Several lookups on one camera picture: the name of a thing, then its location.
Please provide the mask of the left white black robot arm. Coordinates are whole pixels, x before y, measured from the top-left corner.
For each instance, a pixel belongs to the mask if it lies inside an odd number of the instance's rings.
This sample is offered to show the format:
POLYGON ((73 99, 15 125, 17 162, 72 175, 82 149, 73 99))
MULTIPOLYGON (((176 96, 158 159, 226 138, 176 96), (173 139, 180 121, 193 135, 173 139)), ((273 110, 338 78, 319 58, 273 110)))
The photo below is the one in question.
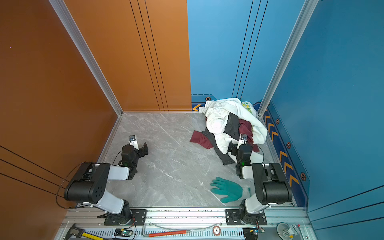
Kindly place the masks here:
POLYGON ((139 147, 136 141, 130 141, 122 147, 122 159, 117 165, 82 163, 64 191, 65 200, 103 211, 97 218, 104 219, 106 226, 141 224, 146 211, 131 210, 127 200, 116 197, 106 186, 108 181, 132 180, 138 173, 139 159, 148 154, 146 143, 139 147))

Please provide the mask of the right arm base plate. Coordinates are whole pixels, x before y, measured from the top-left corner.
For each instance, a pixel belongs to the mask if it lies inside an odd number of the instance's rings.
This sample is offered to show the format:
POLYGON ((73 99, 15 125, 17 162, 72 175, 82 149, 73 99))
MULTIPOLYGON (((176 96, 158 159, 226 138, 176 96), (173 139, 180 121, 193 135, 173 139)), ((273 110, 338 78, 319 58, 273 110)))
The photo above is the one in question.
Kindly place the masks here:
POLYGON ((226 209, 226 222, 229 226, 236 225, 259 225, 266 226, 267 218, 264 212, 259 214, 241 213, 239 209, 226 209))

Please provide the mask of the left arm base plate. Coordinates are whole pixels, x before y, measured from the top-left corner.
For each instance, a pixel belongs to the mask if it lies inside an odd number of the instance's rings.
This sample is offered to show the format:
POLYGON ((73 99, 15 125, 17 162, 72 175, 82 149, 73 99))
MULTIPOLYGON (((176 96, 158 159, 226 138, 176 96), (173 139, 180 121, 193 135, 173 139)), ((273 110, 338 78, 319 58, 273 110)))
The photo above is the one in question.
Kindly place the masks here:
POLYGON ((142 226, 147 217, 146 209, 133 209, 120 214, 105 214, 105 226, 129 227, 132 225, 142 226))

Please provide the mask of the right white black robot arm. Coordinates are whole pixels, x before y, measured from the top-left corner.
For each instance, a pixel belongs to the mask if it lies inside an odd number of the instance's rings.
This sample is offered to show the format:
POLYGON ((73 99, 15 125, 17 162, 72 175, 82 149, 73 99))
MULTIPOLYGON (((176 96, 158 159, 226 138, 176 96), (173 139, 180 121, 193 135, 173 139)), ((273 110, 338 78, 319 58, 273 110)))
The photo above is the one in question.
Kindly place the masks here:
POLYGON ((244 225, 266 225, 264 211, 274 205, 289 203, 292 189, 279 163, 252 163, 253 147, 248 144, 229 143, 228 152, 236 157, 236 174, 240 179, 254 182, 255 193, 242 200, 234 222, 244 225))

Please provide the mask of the maroon shirt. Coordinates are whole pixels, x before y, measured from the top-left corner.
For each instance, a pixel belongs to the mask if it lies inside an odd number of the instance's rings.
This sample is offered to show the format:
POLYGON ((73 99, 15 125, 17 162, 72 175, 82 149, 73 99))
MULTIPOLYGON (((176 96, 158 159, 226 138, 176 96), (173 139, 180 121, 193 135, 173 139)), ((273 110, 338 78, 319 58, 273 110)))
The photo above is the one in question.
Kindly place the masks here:
MULTIPOLYGON (((250 122, 240 119, 239 120, 239 134, 246 134, 248 136, 249 145, 253 146, 254 152, 259 152, 259 148, 257 144, 254 144, 252 139, 252 125, 250 122)), ((205 149, 213 148, 213 144, 209 141, 208 137, 206 137, 202 132, 194 131, 192 137, 190 139, 191 143, 196 143, 201 145, 205 149)))

